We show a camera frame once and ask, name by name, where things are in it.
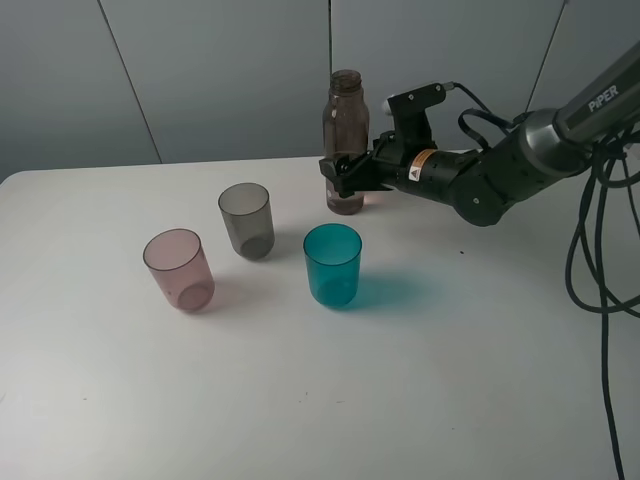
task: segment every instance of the pink cup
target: pink cup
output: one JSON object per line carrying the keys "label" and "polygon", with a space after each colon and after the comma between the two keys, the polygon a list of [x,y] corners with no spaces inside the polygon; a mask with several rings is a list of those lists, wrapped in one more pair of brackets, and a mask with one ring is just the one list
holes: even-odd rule
{"label": "pink cup", "polygon": [[142,258],[175,308],[195,312],[211,301],[215,283],[195,232],[167,230],[151,239]]}

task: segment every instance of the bottle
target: bottle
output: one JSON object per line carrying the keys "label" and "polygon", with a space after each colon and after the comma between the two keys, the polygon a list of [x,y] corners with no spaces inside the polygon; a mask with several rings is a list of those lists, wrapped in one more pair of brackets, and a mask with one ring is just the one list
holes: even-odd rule
{"label": "bottle", "polygon": [[[331,75],[329,101],[322,114],[324,155],[326,158],[367,151],[369,143],[369,109],[364,103],[362,77],[355,70],[339,70]],[[327,180],[327,207],[339,215],[353,215],[364,205],[364,193],[340,198]]]}

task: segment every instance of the white table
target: white table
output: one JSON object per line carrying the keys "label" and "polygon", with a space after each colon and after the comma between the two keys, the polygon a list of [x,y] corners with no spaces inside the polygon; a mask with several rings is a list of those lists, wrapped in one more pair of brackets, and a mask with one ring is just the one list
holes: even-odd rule
{"label": "white table", "polygon": [[[563,284],[584,179],[482,229],[397,192],[337,217],[315,160],[30,172],[0,186],[1,479],[614,477],[599,317]],[[238,257],[218,212],[241,181],[271,192],[268,261]],[[635,294],[638,239],[617,197],[609,277]],[[343,312],[312,299],[301,250],[332,221],[364,241]],[[217,281],[199,315],[171,308],[141,258],[177,226],[201,235]],[[640,476],[639,345],[640,322],[616,315],[628,478]]]}

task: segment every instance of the plastic cup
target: plastic cup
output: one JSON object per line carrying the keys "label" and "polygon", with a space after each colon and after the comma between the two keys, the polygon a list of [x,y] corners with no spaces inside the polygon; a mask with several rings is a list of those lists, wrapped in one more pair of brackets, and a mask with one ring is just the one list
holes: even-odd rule
{"label": "plastic cup", "polygon": [[218,199],[231,246],[247,260],[259,260],[273,248],[275,235],[269,192],[257,183],[239,183]]}
{"label": "plastic cup", "polygon": [[151,239],[142,258],[175,308],[194,312],[211,301],[215,283],[195,232],[183,228],[163,232]]}
{"label": "plastic cup", "polygon": [[360,276],[360,235],[346,225],[329,223],[311,230],[303,247],[313,298],[327,307],[353,300]]}

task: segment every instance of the robotic arm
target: robotic arm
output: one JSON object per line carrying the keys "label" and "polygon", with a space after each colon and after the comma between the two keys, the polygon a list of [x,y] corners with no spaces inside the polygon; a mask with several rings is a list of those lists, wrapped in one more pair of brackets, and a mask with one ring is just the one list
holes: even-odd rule
{"label": "robotic arm", "polygon": [[[561,109],[513,122],[486,110],[463,112],[458,123],[480,151],[445,152],[432,139],[425,109],[442,103],[455,86],[434,83],[390,97],[395,131],[383,133],[372,151],[355,160],[321,160],[320,171],[343,198],[394,188],[451,205],[474,225],[494,225],[516,203],[587,170],[594,142],[640,120],[640,42]],[[465,115],[489,120],[508,135],[491,148]]]}

